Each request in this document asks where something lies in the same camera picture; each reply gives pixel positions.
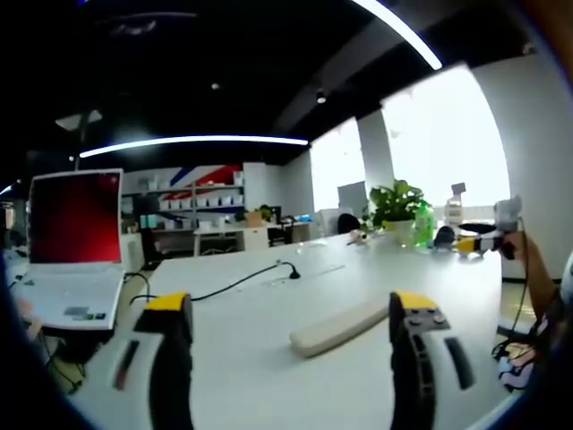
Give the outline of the person's right hand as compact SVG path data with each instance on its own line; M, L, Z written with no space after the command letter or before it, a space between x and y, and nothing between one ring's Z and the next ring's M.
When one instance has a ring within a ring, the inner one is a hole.
M532 265L538 259L538 248L525 231L510 233L505 241L514 247L515 259L523 264Z

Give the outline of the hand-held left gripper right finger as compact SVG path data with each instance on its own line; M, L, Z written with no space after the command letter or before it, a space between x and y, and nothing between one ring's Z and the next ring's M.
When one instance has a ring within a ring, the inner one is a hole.
M451 424L456 397L475 385L475 373L460 338L430 298L389 296L393 429L436 429Z

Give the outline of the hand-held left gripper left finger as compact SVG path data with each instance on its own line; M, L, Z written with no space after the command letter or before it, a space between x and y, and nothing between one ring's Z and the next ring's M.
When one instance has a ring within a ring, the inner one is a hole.
M104 429L192 429L192 300L150 300L102 348Z

